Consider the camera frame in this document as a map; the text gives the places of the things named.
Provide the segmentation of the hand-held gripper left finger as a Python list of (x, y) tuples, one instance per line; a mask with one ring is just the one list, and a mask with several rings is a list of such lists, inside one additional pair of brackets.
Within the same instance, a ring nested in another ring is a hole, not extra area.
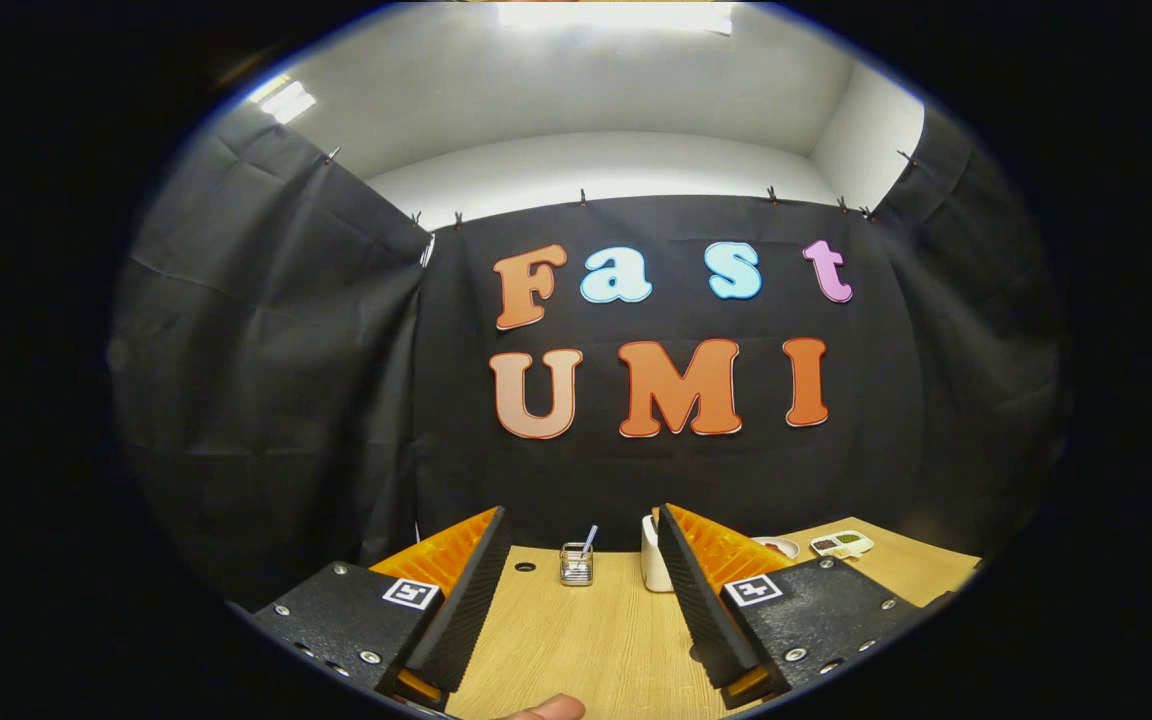
[(505, 507), (364, 568), (334, 561), (252, 619), (349, 685), (442, 711), (465, 679), (506, 569)]

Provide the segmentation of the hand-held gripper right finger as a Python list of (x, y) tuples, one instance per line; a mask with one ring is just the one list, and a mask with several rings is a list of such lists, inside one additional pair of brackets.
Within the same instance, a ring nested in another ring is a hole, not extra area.
[(844, 560), (794, 564), (680, 506), (658, 514), (658, 547), (687, 632), (728, 710), (805, 694), (927, 614)]

